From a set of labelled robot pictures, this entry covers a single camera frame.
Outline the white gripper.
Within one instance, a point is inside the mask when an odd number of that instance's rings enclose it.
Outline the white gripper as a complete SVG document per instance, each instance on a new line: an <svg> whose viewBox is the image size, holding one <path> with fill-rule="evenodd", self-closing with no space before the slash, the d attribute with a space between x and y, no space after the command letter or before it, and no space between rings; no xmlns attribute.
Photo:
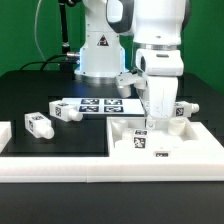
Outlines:
<svg viewBox="0 0 224 224"><path fill-rule="evenodd" d="M141 99L149 115L146 127L155 129L156 119L167 119L173 114L178 89L178 76L184 64L179 50L138 49L135 63L145 82Z"/></svg>

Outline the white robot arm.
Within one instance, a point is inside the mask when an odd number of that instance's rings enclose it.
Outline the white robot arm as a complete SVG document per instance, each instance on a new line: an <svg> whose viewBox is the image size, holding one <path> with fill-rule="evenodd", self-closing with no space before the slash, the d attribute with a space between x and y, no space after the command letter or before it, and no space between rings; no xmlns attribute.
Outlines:
<svg viewBox="0 0 224 224"><path fill-rule="evenodd" d="M159 129L173 116L184 64L178 46L188 23L189 0L81 0L85 43L78 80L115 83L120 95L134 86L146 127Z"/></svg>

